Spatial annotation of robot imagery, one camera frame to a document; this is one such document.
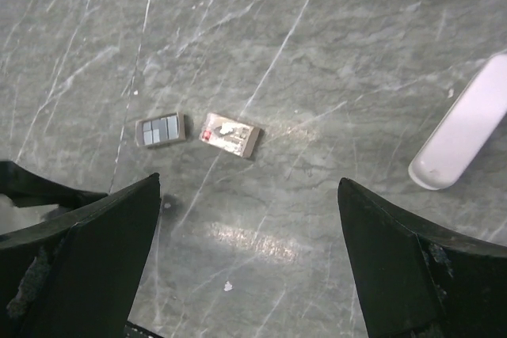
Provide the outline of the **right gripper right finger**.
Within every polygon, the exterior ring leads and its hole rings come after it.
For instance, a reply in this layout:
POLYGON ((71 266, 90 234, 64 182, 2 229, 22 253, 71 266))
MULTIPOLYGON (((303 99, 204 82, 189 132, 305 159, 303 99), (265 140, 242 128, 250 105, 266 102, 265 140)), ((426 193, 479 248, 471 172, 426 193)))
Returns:
POLYGON ((337 203, 370 337, 504 337, 506 248, 342 178, 337 203))

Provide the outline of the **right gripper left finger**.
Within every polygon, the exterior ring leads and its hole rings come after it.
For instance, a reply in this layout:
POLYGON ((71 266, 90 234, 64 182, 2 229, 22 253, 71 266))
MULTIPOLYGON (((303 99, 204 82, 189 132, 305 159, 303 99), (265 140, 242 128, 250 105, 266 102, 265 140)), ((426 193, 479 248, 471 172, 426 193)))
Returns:
POLYGON ((160 211, 158 173, 1 236, 3 337, 122 337, 160 211))

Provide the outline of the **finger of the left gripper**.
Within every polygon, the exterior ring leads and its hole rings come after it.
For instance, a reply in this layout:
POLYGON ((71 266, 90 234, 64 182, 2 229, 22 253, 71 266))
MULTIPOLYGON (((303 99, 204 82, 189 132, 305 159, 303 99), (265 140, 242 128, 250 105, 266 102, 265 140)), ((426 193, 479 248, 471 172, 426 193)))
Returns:
POLYGON ((1 194, 16 207, 58 204, 71 210, 108 196, 107 193, 83 191, 53 182, 10 160, 1 160, 1 194))

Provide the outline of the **white stapler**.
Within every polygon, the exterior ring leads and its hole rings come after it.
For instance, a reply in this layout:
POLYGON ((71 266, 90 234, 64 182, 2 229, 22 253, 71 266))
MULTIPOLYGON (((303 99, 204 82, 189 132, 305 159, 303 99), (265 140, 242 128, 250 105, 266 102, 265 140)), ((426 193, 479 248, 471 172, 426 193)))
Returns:
POLYGON ((408 167, 414 183, 452 186, 506 116, 506 55, 490 58, 472 78, 408 167))

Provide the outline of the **white staple box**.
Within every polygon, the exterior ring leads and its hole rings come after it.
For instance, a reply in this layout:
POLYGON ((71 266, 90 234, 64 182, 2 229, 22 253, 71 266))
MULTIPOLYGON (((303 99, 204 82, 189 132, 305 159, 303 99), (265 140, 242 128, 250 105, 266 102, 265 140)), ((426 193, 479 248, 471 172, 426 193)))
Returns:
POLYGON ((213 112, 207 114, 200 141, 240 158, 250 158, 261 129, 213 112))

